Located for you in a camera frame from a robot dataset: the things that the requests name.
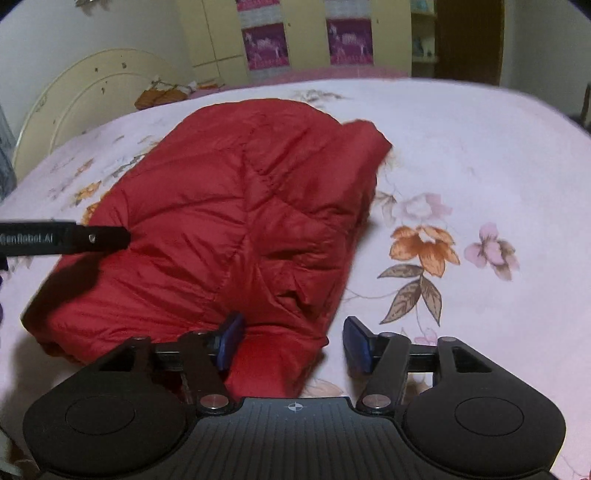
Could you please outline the red puffer jacket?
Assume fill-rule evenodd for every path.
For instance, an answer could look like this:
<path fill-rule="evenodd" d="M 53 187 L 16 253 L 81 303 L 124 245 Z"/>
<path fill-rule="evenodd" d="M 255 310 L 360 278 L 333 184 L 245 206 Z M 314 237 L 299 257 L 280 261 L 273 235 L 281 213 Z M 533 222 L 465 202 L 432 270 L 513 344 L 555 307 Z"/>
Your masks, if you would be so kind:
<path fill-rule="evenodd" d="M 102 198 L 90 222 L 127 249 L 63 257 L 23 313 L 52 356 L 89 364 L 133 336 L 171 342 L 233 313 L 226 387 L 297 397 L 328 342 L 390 142 L 280 99 L 186 117 Z"/>

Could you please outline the grey curtain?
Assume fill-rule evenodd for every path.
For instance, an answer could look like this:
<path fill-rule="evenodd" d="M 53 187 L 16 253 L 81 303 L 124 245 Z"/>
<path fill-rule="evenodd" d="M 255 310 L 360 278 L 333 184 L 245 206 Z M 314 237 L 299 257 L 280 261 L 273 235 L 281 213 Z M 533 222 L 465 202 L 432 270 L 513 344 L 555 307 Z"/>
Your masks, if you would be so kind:
<path fill-rule="evenodd" d="M 16 141 L 0 108 L 0 200 L 3 201 L 16 188 L 17 179 L 12 156 Z"/>

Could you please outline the cream round headboard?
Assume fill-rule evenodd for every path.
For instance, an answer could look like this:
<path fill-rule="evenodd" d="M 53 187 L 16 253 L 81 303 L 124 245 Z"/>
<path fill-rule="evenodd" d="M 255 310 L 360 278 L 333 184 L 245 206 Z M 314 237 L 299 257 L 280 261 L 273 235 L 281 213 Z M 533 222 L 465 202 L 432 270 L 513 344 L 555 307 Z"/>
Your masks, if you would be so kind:
<path fill-rule="evenodd" d="M 134 112 L 136 99 L 154 80 L 189 82 L 163 58 L 131 48 L 100 51 L 74 63 L 28 113 L 12 158 L 16 178 L 23 180 L 70 139 Z"/>

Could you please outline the floral white bed quilt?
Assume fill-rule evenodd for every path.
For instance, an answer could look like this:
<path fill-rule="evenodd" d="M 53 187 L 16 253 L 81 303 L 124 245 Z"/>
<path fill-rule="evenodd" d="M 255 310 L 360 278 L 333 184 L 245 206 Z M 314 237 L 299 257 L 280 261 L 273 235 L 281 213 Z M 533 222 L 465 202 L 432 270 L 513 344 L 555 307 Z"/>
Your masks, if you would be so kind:
<path fill-rule="evenodd" d="M 454 336 L 550 398 L 567 435 L 553 471 L 590 472 L 590 138 L 531 97 L 426 80 L 322 80 L 229 90 L 111 121 L 68 141 L 1 205 L 3 220 L 81 220 L 193 111 L 280 98 L 342 122 L 365 119 L 392 143 L 322 362 L 304 397 L 356 397 L 342 323 L 358 317 L 419 344 Z M 393 231 L 433 225 L 458 265 L 429 281 L 401 319 L 385 316 L 404 280 L 389 277 Z"/>

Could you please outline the cream wardrobe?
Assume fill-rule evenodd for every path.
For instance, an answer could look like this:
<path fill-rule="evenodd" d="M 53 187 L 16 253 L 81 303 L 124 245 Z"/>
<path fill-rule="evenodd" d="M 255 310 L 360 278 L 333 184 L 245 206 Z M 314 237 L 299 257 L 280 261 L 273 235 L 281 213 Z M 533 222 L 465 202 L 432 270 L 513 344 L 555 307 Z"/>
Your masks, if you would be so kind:
<path fill-rule="evenodd" d="M 253 83 L 247 67 L 236 1 L 178 1 L 176 9 L 197 82 L 215 86 Z M 290 70 L 332 65 L 325 1 L 280 1 Z M 408 1 L 371 1 L 373 66 L 411 73 L 412 26 Z"/>

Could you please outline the lower left purple poster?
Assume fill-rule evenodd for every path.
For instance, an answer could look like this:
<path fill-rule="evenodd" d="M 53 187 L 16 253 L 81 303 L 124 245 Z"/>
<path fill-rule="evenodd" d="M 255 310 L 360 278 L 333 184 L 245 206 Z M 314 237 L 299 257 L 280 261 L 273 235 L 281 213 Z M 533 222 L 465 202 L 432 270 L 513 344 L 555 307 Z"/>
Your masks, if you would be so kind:
<path fill-rule="evenodd" d="M 269 80 L 290 69 L 283 23 L 245 28 L 242 39 L 252 81 Z"/>

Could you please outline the purple poster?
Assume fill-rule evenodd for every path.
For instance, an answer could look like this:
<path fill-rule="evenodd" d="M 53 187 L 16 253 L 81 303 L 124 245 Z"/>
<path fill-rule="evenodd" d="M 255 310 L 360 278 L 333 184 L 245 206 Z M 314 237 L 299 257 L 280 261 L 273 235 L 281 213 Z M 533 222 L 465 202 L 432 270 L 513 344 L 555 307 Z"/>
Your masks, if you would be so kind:
<path fill-rule="evenodd" d="M 269 80 L 290 69 L 283 23 L 245 28 L 242 39 L 252 81 Z"/>
<path fill-rule="evenodd" d="M 328 19 L 370 19 L 370 0 L 325 0 L 325 17 Z"/>
<path fill-rule="evenodd" d="M 283 22 L 279 0 L 238 0 L 235 4 L 242 29 Z"/>
<path fill-rule="evenodd" d="M 332 65 L 374 64 L 370 19 L 328 19 L 327 31 Z"/>

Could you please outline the pink bed sheet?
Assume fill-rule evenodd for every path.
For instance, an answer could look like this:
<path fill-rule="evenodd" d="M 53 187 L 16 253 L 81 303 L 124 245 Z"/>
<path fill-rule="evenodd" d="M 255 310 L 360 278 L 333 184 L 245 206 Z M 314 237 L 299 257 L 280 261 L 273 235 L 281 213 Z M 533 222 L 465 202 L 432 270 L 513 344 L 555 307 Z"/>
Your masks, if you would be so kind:
<path fill-rule="evenodd" d="M 334 80 L 359 80 L 380 79 L 399 80 L 410 78 L 411 74 L 394 67 L 370 66 L 370 65 L 341 65 L 322 67 L 315 69 L 290 70 L 273 74 L 269 79 L 256 80 L 252 84 L 242 86 L 221 86 L 211 90 L 197 90 L 191 93 L 187 99 L 195 100 L 205 97 L 228 95 L 230 92 L 242 92 L 245 99 L 267 98 L 270 87 L 277 85 L 291 85 L 299 83 L 311 83 Z"/>

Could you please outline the upper left purple poster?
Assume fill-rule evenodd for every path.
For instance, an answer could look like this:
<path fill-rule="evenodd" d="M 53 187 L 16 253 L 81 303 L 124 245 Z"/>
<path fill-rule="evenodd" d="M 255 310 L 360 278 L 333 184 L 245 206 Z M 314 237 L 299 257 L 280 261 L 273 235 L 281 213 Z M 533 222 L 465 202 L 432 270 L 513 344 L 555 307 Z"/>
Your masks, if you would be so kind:
<path fill-rule="evenodd" d="M 283 22 L 279 0 L 238 0 L 235 4 L 242 29 Z"/>

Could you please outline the open corner shelf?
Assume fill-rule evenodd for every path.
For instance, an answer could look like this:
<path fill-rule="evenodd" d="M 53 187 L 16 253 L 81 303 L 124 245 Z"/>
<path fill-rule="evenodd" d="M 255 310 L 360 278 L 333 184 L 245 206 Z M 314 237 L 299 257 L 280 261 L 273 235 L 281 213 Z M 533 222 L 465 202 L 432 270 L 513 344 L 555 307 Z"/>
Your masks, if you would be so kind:
<path fill-rule="evenodd" d="M 411 0 L 412 76 L 433 78 L 439 57 L 437 51 L 437 2 Z"/>

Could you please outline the wooden chair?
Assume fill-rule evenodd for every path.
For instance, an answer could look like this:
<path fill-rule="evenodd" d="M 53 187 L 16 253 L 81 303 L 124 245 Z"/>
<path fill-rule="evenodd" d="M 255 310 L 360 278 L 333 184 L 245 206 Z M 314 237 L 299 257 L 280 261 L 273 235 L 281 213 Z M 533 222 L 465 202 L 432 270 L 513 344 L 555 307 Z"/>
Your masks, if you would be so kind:
<path fill-rule="evenodd" d="M 589 120 L 589 114 L 590 114 L 590 107 L 591 107 L 591 83 L 588 83 L 585 89 L 585 93 L 584 93 L 584 98 L 583 98 L 583 103 L 582 103 L 582 107 L 581 107 L 581 111 L 580 111 L 580 115 L 579 115 L 579 124 L 583 127 L 585 127 Z"/>

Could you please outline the lower right purple poster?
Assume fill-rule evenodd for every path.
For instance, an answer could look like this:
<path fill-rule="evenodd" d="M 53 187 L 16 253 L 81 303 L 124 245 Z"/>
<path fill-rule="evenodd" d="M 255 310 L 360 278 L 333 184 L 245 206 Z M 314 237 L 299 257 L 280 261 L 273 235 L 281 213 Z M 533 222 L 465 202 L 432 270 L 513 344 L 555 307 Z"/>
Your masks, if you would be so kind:
<path fill-rule="evenodd" d="M 370 19 L 328 19 L 327 31 L 332 65 L 374 64 Z"/>

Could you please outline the brown wooden door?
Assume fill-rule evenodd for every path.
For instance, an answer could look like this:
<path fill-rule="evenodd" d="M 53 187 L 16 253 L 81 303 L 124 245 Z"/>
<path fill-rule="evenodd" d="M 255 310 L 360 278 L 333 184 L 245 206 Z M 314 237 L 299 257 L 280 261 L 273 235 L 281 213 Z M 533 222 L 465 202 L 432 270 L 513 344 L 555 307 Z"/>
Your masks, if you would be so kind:
<path fill-rule="evenodd" d="M 504 50 L 505 2 L 436 2 L 435 77 L 500 85 Z"/>

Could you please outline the upper right purple poster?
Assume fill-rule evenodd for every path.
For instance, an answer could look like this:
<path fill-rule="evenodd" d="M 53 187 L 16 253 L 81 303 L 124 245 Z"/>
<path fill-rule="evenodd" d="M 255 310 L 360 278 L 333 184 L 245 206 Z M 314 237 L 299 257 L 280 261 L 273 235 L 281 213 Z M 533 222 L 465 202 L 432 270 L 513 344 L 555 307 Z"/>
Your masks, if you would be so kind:
<path fill-rule="evenodd" d="M 328 19 L 370 19 L 370 0 L 325 0 L 325 17 Z"/>

